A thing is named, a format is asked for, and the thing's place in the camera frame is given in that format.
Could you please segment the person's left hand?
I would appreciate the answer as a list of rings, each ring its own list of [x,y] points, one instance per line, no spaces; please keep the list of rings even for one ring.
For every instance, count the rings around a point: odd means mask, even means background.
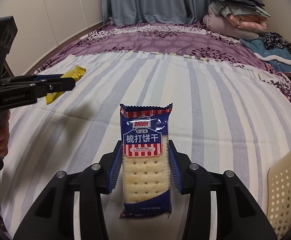
[[[10,110],[5,114],[5,121],[0,128],[0,157],[4,158],[8,154],[8,142],[9,142],[9,118]]]

